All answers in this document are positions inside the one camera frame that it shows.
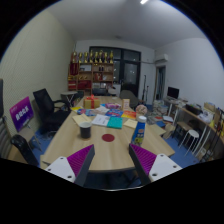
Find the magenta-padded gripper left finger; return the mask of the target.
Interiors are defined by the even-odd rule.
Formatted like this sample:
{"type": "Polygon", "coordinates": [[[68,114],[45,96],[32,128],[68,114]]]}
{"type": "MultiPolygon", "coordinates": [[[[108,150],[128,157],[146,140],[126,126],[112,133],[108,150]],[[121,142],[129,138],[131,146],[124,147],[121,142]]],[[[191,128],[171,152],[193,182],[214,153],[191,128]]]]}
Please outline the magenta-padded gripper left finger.
{"type": "Polygon", "coordinates": [[[69,157],[57,158],[46,168],[46,171],[83,186],[94,155],[94,145],[89,145],[69,157]]]}

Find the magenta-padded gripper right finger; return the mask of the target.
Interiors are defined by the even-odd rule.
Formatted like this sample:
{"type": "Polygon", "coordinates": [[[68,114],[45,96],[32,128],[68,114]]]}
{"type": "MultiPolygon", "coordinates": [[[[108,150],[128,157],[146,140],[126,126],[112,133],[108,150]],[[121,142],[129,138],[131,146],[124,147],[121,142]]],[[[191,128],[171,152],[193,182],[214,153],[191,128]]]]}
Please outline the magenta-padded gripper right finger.
{"type": "Polygon", "coordinates": [[[165,154],[155,155],[134,144],[129,145],[129,154],[143,185],[181,170],[181,167],[165,154]]]}

